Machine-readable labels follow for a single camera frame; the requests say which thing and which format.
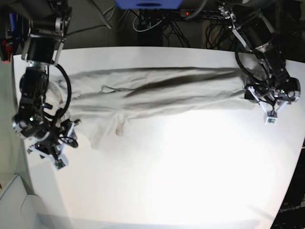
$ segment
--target white tabletop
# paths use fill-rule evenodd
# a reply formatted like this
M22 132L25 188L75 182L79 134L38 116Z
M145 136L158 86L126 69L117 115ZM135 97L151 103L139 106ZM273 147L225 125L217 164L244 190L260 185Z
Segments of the white tabletop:
M26 64L20 56L14 61L19 82ZM255 66L251 56L243 62ZM64 50L59 63L69 75L237 67L232 52L156 47ZM288 61L287 70L305 88L305 64ZM127 136L105 137L101 152L78 134L80 146L68 149L70 164L60 171L38 155L28 156L33 187L57 228L268 229L301 151L304 109L301 98L281 111L276 126L264 125L259 106L134 120Z

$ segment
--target floor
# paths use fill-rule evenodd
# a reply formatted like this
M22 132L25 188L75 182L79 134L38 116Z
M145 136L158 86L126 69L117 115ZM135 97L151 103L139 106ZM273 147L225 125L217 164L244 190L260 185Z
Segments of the floor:
M0 62L0 82L0 194L14 174L21 176L28 194L33 194L23 142L11 126L16 113L12 63Z

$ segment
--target crumpled fabric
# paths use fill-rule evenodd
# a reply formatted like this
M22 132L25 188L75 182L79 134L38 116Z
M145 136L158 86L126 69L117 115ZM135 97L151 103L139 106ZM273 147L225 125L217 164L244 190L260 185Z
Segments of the crumpled fabric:
M244 99L245 79L240 69L125 69L69 77L72 100L65 117L81 119L76 131L86 135L95 149L111 132L123 136L132 119L190 110L253 108ZM47 101L63 107L66 88L63 78L55 78Z

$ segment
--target blue device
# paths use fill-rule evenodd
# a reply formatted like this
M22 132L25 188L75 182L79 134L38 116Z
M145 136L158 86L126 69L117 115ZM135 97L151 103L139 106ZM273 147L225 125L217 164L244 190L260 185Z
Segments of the blue device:
M176 9L182 0L116 0L121 9Z

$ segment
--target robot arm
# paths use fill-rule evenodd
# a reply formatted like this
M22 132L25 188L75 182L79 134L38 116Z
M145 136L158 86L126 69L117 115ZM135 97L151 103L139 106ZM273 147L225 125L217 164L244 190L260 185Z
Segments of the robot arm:
M283 54L273 44L274 30L260 10L219 3L219 11L230 21L229 28L239 40L235 57L238 65L248 76L245 84L245 99L256 100L266 112L265 123L276 123L277 112L286 104L296 102L301 94L300 83L290 77L286 70ZM258 79L241 63L239 51L241 45L252 52L265 71L265 78ZM267 111L265 104L272 106Z
M57 63L71 20L71 8L65 0L20 0L7 4L30 21L30 32L21 56L29 66L20 81L21 99L12 119L13 129L21 138L35 141L28 152L35 151L42 158L50 158L60 169L68 164L64 145L78 146L73 129L79 120L61 122L71 100L71 85L66 72ZM45 109L52 109L52 105L46 103L50 65L61 71L68 88L66 105L55 115L45 112Z

